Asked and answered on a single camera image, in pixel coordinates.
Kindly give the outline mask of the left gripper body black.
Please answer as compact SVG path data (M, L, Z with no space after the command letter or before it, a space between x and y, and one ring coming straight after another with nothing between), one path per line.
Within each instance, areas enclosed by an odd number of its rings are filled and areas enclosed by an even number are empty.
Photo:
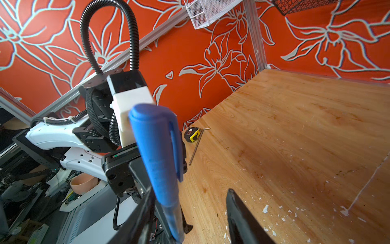
M104 155L102 170L115 195L122 195L133 189L140 195L144 195L143 191L151 186L135 143Z

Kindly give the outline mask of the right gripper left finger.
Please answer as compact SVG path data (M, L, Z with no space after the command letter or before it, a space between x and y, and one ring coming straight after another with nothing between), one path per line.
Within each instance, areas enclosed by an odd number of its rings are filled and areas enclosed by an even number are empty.
M149 187L141 202L108 243L149 244L155 200L153 188Z

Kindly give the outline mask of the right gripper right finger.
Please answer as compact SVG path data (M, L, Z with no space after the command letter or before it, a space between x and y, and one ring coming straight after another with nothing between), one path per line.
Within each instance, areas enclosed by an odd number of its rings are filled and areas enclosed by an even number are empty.
M233 189L227 192L226 210L232 244L275 244Z

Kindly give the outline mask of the blue pen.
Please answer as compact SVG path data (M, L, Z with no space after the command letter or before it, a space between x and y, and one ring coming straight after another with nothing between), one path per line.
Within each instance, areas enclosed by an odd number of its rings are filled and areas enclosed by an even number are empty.
M182 137L176 115L167 107L137 104L129 112L143 163L176 243L184 241L179 182L183 181Z

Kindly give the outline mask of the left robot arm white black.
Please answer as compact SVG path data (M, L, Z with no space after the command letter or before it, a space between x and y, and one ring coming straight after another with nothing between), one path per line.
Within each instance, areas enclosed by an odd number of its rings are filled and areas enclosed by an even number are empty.
M41 153L78 147L105 153L102 166L83 161L77 170L107 181L115 194L135 186L126 153L142 158L156 196L167 200L178 190L185 172L185 148L176 115L158 106L145 84L90 87L86 109L65 119L41 118L25 135L25 145Z

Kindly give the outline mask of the metal hex key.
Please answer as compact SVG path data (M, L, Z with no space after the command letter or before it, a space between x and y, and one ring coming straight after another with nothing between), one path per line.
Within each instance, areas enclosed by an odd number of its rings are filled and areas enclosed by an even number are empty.
M211 128L205 128L205 129L203 129L203 130L201 131L201 134L200 134L200 136L199 136L199 138L198 138L198 140L197 140L197 144L196 144L196 146L195 146L195 148L194 148L194 151L193 151L193 154L192 154L192 156L191 156L191 159L190 159L190 161L189 161L189 163L188 163L188 166L191 166L191 165L192 165L192 162L193 162L193 160L194 160L194 158L195 158L195 155L196 155L196 152L197 152L198 147L199 147L199 145L200 145L200 142L201 142L201 139L202 139L202 137L203 137L203 134L204 134L204 132L207 131L207 130L211 130Z

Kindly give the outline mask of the yellow black tape measure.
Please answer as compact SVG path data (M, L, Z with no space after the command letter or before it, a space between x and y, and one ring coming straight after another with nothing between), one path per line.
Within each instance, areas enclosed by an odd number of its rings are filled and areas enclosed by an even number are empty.
M184 133L184 139L187 141L187 142L195 142L198 140L198 138L200 137L201 135L201 129L198 128L198 127L190 127L188 128L185 133Z

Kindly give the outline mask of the white mesh basket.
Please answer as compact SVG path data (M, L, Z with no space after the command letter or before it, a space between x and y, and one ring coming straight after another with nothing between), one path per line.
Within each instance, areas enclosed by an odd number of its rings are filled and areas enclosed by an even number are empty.
M193 0L184 1L185 8L195 29L210 26L242 0Z

